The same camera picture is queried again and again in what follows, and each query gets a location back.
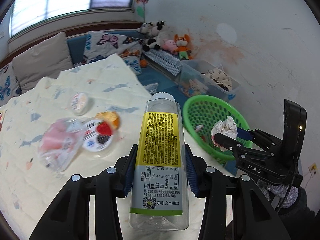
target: beige pillow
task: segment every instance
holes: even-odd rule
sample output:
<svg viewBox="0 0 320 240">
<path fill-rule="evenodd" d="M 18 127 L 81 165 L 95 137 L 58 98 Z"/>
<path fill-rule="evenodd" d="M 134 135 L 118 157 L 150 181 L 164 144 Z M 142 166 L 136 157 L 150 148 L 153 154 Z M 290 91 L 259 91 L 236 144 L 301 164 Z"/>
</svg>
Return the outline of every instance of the beige pillow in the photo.
<svg viewBox="0 0 320 240">
<path fill-rule="evenodd" d="M 60 71 L 73 68 L 64 32 L 31 47 L 12 62 L 22 93 L 33 89 L 43 77 L 57 78 Z"/>
</svg>

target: bedsheet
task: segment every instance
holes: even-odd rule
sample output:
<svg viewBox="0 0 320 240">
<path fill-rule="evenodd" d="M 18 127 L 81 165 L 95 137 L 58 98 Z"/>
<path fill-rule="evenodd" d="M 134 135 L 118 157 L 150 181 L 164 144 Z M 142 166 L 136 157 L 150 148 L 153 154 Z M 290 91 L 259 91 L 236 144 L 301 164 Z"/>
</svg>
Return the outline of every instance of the bedsheet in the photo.
<svg viewBox="0 0 320 240">
<path fill-rule="evenodd" d="M 100 158 L 80 149 L 69 167 L 52 172 L 37 159 L 42 134 L 57 119 L 75 117 L 68 101 L 76 92 L 84 91 L 93 98 L 93 106 L 81 118 L 98 112 L 117 111 L 121 127 L 114 147 Z M 136 75 L 117 55 L 71 70 L 62 71 L 57 79 L 42 78 L 36 87 L 2 106 L 6 110 L 0 132 L 0 210 L 21 240 L 27 240 L 56 194 L 75 173 L 84 178 L 99 174 L 116 160 L 128 155 L 138 143 L 142 116 L 150 94 Z M 224 174 L 216 161 L 204 152 L 184 130 L 185 142 L 195 155 Z M 128 224 L 131 195 L 118 199 L 118 213 L 124 239 L 197 239 L 203 216 L 204 199 L 194 197 L 189 189 L 190 225 L 184 231 L 151 232 L 135 230 Z M 90 239 L 94 236 L 94 197 L 89 209 Z M 227 198 L 227 223 L 232 219 L 231 199 Z"/>
</svg>

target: electrical outlet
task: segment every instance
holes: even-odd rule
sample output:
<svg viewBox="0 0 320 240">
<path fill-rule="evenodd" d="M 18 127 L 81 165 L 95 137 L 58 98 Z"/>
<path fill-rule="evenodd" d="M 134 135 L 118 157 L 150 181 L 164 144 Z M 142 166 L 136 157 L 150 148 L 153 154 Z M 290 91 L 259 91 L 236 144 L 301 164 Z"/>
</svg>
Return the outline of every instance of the electrical outlet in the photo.
<svg viewBox="0 0 320 240">
<path fill-rule="evenodd" d="M 309 171 L 311 173 L 311 177 L 315 176 L 318 173 L 318 168 L 316 163 L 313 163 L 309 166 Z"/>
</svg>

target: clear plastic bottle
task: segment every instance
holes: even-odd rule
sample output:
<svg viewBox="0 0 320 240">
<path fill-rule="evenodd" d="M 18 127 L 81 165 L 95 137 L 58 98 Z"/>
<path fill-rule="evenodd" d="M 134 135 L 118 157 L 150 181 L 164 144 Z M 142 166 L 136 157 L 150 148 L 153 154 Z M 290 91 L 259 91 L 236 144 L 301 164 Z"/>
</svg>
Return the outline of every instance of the clear plastic bottle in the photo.
<svg viewBox="0 0 320 240">
<path fill-rule="evenodd" d="M 129 224 L 153 231 L 189 226 L 188 180 L 180 105 L 154 94 L 143 116 Z"/>
</svg>

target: clear storage box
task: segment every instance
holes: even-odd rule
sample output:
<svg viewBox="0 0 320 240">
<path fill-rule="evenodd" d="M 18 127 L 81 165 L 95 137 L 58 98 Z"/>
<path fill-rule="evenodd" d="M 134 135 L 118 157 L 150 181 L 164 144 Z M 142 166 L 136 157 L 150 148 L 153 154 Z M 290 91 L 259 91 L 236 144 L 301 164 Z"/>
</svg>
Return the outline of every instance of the clear storage box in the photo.
<svg viewBox="0 0 320 240">
<path fill-rule="evenodd" d="M 240 84 L 230 77 L 232 82 L 232 90 L 224 90 L 212 79 L 202 74 L 214 68 L 215 67 L 213 65 L 204 60 L 183 60 L 179 81 L 179 90 L 187 97 L 196 95 L 210 95 L 229 102 L 236 96 L 236 93 L 240 88 Z"/>
</svg>

